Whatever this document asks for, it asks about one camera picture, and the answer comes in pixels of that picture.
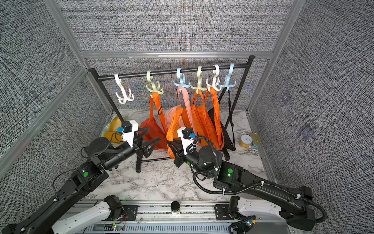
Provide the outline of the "orange sling bag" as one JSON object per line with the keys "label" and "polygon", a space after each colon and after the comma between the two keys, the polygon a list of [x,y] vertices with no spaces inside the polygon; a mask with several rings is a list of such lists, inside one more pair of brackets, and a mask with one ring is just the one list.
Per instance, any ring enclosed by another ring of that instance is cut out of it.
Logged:
{"label": "orange sling bag", "polygon": [[167,111],[166,114],[166,124],[167,124],[167,140],[173,141],[174,139],[179,138],[177,130],[181,127],[185,127],[183,122],[182,113],[183,108],[181,105],[172,107]]}
{"label": "orange sling bag", "polygon": [[210,88],[209,91],[206,92],[204,99],[205,101],[207,101],[209,94],[211,94],[213,101],[213,120],[209,119],[208,121],[209,139],[211,142],[213,142],[215,148],[217,148],[218,150],[222,150],[225,144],[225,140],[220,122],[219,101],[216,90],[214,88]]}
{"label": "orange sling bag", "polygon": [[[198,98],[201,98],[202,104],[200,106],[196,105]],[[194,127],[197,135],[207,137],[214,146],[218,146],[218,138],[216,134],[216,129],[213,125],[211,118],[208,115],[205,105],[205,99],[202,91],[194,92],[192,100],[192,116],[194,121]]]}

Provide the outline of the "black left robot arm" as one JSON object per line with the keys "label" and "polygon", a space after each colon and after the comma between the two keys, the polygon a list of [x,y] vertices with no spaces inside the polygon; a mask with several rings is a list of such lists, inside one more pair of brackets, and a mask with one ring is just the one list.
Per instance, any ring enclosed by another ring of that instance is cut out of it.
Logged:
{"label": "black left robot arm", "polygon": [[120,163],[133,155],[149,157],[160,139],[144,141],[149,128],[131,130],[117,147],[112,140],[99,137],[84,147],[81,153],[87,154],[87,160],[78,168],[72,169],[70,178],[41,208],[29,215],[24,221],[8,224],[3,234],[74,234],[100,220],[113,220],[124,217],[123,206],[119,198],[111,195],[98,205],[63,219],[77,202],[94,191],[109,175],[108,171],[117,168]]}

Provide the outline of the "pink and red sling bag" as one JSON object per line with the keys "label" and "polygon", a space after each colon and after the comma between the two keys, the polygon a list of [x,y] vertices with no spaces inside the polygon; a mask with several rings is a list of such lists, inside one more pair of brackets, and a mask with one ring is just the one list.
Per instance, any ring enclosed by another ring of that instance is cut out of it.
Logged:
{"label": "pink and red sling bag", "polygon": [[181,127],[192,128],[193,132],[196,133],[187,89],[179,86],[177,88],[177,97],[180,104],[172,107],[166,114],[167,140],[179,138],[177,130]]}

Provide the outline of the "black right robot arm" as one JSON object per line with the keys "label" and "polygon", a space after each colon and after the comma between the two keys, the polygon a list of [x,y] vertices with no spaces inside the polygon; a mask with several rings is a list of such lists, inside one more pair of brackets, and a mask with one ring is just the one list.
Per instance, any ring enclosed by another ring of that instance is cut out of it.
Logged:
{"label": "black right robot arm", "polygon": [[248,170],[224,161],[222,153],[212,143],[196,151],[197,141],[169,140],[168,151],[174,164],[186,163],[192,170],[192,180],[203,192],[230,197],[227,215],[235,222],[230,224],[231,234],[246,234],[255,225],[256,215],[242,214],[239,209],[240,194],[254,195],[280,207],[279,215],[287,225],[313,230],[316,223],[324,222],[328,214],[313,201],[312,191],[306,186],[290,188],[258,177]]}

